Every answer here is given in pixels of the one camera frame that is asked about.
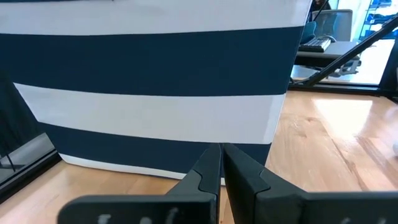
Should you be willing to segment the grey office desk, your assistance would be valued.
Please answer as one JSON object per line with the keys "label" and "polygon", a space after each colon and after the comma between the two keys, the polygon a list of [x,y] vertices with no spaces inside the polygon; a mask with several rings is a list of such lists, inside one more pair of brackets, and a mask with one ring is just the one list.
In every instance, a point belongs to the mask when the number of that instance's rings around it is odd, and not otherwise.
{"label": "grey office desk", "polygon": [[294,65],[308,67],[326,67],[334,60],[354,48],[357,42],[337,41],[331,43],[324,52],[298,51]]}

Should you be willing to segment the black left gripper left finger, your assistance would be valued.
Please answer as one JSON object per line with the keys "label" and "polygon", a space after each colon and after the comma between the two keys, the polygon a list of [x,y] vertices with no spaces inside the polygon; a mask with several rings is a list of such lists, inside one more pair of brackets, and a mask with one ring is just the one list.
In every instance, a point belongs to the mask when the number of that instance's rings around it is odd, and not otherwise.
{"label": "black left gripper left finger", "polygon": [[210,144],[164,195],[86,195],[65,204],[57,224],[218,224],[221,148]]}

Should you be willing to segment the navy white striped fabric basket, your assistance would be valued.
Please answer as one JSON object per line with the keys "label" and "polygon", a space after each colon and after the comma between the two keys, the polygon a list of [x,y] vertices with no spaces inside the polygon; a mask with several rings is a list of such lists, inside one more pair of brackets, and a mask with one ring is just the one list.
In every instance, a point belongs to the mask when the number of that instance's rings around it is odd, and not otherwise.
{"label": "navy white striped fabric basket", "polygon": [[0,70],[60,157],[181,179],[264,164],[312,0],[0,0]]}

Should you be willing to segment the blue storage shelving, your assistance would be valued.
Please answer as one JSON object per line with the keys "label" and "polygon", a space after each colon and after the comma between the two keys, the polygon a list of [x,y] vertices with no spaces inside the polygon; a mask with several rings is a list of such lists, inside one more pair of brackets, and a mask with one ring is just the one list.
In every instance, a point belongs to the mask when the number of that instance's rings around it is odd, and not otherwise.
{"label": "blue storage shelving", "polygon": [[359,40],[364,40],[371,34],[382,28],[383,24],[392,19],[398,13],[398,0],[371,0]]}

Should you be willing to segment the black table frame rail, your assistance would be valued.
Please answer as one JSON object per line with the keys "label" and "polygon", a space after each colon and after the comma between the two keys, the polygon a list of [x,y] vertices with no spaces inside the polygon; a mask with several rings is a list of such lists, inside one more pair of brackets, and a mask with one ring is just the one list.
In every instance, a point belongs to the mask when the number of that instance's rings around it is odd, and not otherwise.
{"label": "black table frame rail", "polygon": [[9,177],[0,179],[0,204],[18,193],[60,161],[61,157],[53,149],[34,162],[20,166],[20,169],[14,171]]}
{"label": "black table frame rail", "polygon": [[355,84],[355,83],[317,83],[314,86],[304,84],[290,84],[288,90],[291,91],[312,91],[320,93],[336,93],[336,94],[352,94],[352,95],[369,95],[384,96],[387,98],[398,97],[397,90],[388,90],[378,87],[377,85]]}

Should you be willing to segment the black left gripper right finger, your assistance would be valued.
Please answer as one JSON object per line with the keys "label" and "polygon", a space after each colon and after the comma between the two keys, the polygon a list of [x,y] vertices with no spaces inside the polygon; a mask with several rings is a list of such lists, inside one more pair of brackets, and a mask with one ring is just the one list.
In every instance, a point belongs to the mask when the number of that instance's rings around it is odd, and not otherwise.
{"label": "black left gripper right finger", "polygon": [[235,224],[398,224],[398,192],[306,192],[235,145],[223,150]]}

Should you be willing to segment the teal office chair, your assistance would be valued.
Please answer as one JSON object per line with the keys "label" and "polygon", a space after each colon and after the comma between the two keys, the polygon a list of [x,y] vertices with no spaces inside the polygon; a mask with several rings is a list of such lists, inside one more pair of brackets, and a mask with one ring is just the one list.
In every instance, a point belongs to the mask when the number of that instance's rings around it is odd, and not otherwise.
{"label": "teal office chair", "polygon": [[302,37],[300,40],[300,45],[306,44],[310,40],[315,38],[315,29],[317,28],[317,23],[315,21],[307,22],[304,26]]}

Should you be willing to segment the black frame post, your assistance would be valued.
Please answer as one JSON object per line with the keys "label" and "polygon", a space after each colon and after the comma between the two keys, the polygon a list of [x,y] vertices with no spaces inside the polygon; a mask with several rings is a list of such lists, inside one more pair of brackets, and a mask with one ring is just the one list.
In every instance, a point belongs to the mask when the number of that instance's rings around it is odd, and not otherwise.
{"label": "black frame post", "polygon": [[385,97],[398,104],[398,37],[387,60],[379,89]]}

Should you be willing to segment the black diagonal frame strut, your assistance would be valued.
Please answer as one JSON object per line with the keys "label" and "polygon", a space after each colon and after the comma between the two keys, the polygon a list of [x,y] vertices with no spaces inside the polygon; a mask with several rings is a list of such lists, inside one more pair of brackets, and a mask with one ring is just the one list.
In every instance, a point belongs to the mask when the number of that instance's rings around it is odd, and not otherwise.
{"label": "black diagonal frame strut", "polygon": [[350,49],[344,55],[332,61],[331,64],[329,64],[319,72],[313,74],[307,79],[297,82],[297,84],[303,86],[314,86],[322,79],[326,78],[328,75],[334,72],[336,69],[340,68],[346,62],[349,62],[355,56],[357,56],[358,54],[362,53],[364,50],[369,48],[373,43],[379,41],[384,36],[391,33],[397,27],[398,27],[398,13],[396,13],[393,18],[385,22],[377,32],[373,33],[372,35],[364,39],[362,42],[360,42],[355,47]]}

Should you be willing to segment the black computer keyboard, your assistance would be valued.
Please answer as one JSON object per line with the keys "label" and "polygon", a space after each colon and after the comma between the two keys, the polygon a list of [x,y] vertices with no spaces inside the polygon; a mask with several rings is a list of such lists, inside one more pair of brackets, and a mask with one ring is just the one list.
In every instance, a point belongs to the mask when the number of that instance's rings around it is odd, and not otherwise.
{"label": "black computer keyboard", "polygon": [[299,51],[302,52],[321,52],[323,53],[331,44],[331,40],[329,38],[325,39],[312,39],[305,44],[301,44],[298,48]]}

